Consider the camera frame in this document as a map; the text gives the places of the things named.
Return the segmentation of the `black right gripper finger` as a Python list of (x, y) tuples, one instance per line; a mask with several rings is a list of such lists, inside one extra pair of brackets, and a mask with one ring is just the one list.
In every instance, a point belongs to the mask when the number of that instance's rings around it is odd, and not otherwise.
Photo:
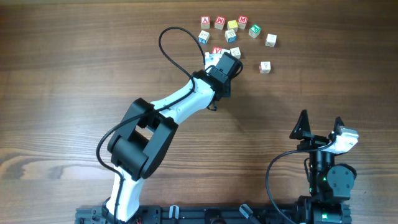
[(293, 128), (290, 139), (308, 139), (311, 138), (311, 129), (308, 120), (307, 110), (302, 110), (297, 124)]
[(338, 116), (335, 118), (335, 124), (334, 124), (334, 128), (333, 131), (335, 133), (340, 133), (341, 132), (341, 127), (344, 126), (344, 122), (343, 120)]

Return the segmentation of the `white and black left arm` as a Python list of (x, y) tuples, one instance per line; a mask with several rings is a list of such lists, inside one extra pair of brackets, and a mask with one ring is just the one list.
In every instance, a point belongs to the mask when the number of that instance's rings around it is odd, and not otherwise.
[(188, 83), (170, 96), (151, 103), (135, 100), (121, 122), (105, 135), (115, 173), (112, 194), (104, 204), (111, 223), (126, 223), (139, 208), (145, 179), (163, 161), (180, 123), (199, 110), (229, 97), (231, 81), (243, 70), (229, 53), (193, 72)]

